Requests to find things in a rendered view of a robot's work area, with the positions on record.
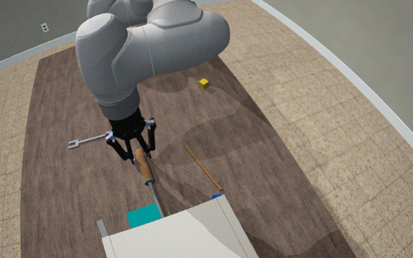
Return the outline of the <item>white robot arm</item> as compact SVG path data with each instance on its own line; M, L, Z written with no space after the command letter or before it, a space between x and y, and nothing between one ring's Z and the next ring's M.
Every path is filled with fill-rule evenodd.
M123 120L138 109L139 82L208 62L229 40L224 17L191 0L89 0L75 49L103 115Z

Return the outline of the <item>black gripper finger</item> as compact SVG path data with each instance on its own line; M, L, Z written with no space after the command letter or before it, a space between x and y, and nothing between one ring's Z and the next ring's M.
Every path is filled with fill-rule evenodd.
M150 118L149 120L144 120L146 122L146 127L148 129L148 145L146 144L145 140L143 139L143 136L140 135L140 133L138 132L138 129L135 129L133 131L134 136L136 137L136 139L138 140L138 142L140 143L142 149L144 150L148 163L150 165L151 168L153 168L153 165L151 163L151 154L150 151L154 151L156 149L155 147L155 135L154 135L154 131L156 129L156 123L155 120L153 118ZM150 145L151 144L151 145Z
M124 137L126 148L127 148L128 152L124 151L124 149L122 148L120 143L115 139L115 136L113 135L113 132L111 134L107 133L105 135L107 144L111 145L115 149L115 151L118 153L118 155L124 161L126 161L127 159L130 159L132 164L136 166L137 171L140 172L138 162L136 161L136 157L134 156L134 153L133 153L131 145L130 145L130 140L129 140L128 134L123 134L123 137Z

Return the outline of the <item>grey flat bar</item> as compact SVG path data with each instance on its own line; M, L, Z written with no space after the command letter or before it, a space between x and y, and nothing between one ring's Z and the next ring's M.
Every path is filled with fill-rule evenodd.
M108 232L107 232L107 230L106 230L106 228L105 228L105 225L104 225L104 223L103 223L103 220L101 219L101 220L97 221L97 224L98 224L98 228L99 228L99 230L100 230L100 233L101 233L101 235L102 235L102 238L109 236L109 235L108 235Z

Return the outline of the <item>grey combination wrench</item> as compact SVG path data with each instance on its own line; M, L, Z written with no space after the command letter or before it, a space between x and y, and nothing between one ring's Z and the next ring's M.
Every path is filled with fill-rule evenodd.
M110 131L108 131L108 132L106 132L106 133L109 133L109 134L110 134L110 133L112 133L112 131L110 130ZM96 136L96 137L93 137L93 138L88 138L88 139L86 139L86 140L81 140L81 141L79 141L79 140L74 140L74 141L69 142L68 144L76 143L75 145L70 146L70 149L71 149L71 148L76 148L76 147L78 147L79 144L81 144L81 143L85 143L85 142L88 142L88 141L91 141L91 140L95 140L95 139L98 139L98 138L103 138L103 137L105 137L105 134L99 135L99 136Z

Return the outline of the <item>teal square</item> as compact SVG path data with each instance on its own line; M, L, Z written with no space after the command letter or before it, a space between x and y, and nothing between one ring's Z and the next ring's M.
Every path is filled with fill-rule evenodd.
M131 228L147 224L148 222L161 218L156 203L130 211L126 214Z

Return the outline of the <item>grey metal hook with wooden handle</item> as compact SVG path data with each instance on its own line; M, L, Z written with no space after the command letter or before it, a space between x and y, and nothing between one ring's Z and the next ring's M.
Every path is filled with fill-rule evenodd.
M153 194L153 198L156 202L156 205L158 207L159 213L161 215L161 218L166 217L163 209L161 207L160 201L158 200L155 188L153 187L153 184L156 182L151 167L148 163L148 160L146 158L146 155L143 151L143 149L139 148L135 151L135 156L136 156L136 160L138 162L138 166L141 172L141 175L143 177L143 181L145 183L146 186L149 186L151 189L151 193Z

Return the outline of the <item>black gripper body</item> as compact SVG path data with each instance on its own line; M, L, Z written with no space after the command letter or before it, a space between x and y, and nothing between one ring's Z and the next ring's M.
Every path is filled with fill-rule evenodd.
M109 120L109 122L112 126L113 135L116 138L124 140L123 134L128 133L129 140L131 140L133 138L136 138L133 134L133 131L135 129L138 129L138 132L140 134L142 133L143 129L146 126L146 122L144 120L145 119L141 116L141 112L138 106L138 109L128 118L125 118L123 120Z

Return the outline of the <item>small yellow cube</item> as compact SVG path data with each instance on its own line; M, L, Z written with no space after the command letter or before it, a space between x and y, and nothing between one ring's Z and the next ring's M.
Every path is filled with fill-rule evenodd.
M199 87L203 90L205 90L206 88L208 88L209 86L209 81L202 79L199 81Z

